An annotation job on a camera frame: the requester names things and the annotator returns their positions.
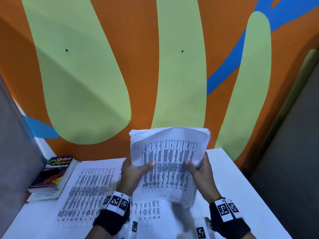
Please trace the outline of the person's left hand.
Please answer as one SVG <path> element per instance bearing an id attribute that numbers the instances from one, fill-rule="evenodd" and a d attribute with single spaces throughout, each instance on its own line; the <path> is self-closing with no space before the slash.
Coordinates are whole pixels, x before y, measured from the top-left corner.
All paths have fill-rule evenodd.
<path id="1" fill-rule="evenodd" d="M 138 187 L 143 175 L 146 172 L 138 172 L 137 167 L 131 163 L 130 155 L 124 160 L 122 164 L 122 173 L 121 173 L 121 180 L 117 191 L 127 196 L 131 197 Z"/>

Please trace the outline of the person's right hand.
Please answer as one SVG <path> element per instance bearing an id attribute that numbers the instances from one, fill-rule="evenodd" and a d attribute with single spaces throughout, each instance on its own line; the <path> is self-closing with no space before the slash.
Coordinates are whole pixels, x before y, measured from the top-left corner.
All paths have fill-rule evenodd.
<path id="1" fill-rule="evenodd" d="M 204 153 L 201 160 L 199 173 L 190 174 L 192 175 L 197 190 L 205 201 L 211 204 L 222 198 L 214 181 L 213 171 L 207 152 Z"/>

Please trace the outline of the stack of printed paper sheets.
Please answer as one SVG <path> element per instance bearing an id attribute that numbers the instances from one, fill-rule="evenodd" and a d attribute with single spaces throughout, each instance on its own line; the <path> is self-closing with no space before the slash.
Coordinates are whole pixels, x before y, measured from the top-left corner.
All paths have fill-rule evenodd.
<path id="1" fill-rule="evenodd" d="M 135 166 L 155 161 L 133 193 L 133 203 L 167 200 L 184 208 L 194 205 L 197 189 L 184 161 L 200 165 L 211 133 L 206 128 L 168 127 L 130 131 Z"/>

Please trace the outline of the person's left forearm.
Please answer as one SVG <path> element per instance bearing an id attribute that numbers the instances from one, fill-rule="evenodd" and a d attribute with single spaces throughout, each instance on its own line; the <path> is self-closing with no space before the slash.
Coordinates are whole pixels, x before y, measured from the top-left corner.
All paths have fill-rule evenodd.
<path id="1" fill-rule="evenodd" d="M 108 233 L 104 228 L 99 225 L 95 225 L 92 227 L 90 232 L 87 234 L 85 239 L 113 239 L 110 233 Z"/>

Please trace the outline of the printed table paper sheet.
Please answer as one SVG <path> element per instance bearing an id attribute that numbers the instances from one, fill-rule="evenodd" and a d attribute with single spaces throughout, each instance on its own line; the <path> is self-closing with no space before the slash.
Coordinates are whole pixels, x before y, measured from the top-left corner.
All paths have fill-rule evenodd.
<path id="1" fill-rule="evenodd" d="M 84 168 L 72 186 L 53 228 L 84 228 L 98 216 L 106 196 L 115 186 L 117 168 Z"/>
<path id="2" fill-rule="evenodd" d="M 133 203 L 130 214 L 138 223 L 137 232 L 177 231 L 178 225 L 173 213 L 172 203 L 166 200 L 153 200 Z"/>

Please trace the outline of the black paperback book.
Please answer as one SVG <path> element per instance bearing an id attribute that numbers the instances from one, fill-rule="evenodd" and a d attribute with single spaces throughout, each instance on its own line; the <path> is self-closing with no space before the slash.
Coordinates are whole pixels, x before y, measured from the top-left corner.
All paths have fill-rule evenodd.
<path id="1" fill-rule="evenodd" d="M 52 157 L 28 188 L 28 192 L 42 193 L 61 190 L 77 162 L 74 157 Z"/>

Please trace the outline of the grey partition panel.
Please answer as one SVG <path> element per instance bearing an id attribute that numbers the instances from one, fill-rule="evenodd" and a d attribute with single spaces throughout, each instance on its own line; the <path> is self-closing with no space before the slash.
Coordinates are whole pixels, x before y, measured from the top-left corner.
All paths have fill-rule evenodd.
<path id="1" fill-rule="evenodd" d="M 42 168 L 42 152 L 0 75 L 0 239 Z"/>
<path id="2" fill-rule="evenodd" d="M 311 50 L 250 178 L 293 239 L 319 239 L 319 50 Z"/>

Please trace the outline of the white paperback book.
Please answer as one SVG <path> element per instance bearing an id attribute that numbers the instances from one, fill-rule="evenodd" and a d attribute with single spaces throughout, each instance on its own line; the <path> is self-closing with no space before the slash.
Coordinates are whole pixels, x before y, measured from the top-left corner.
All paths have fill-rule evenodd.
<path id="1" fill-rule="evenodd" d="M 61 190 L 54 191 L 54 192 L 42 192 L 42 193 L 30 193 L 29 192 L 29 195 L 26 197 L 25 202 L 32 203 L 32 202 L 57 200 L 59 198 L 60 194 L 62 193 L 64 187 Z"/>

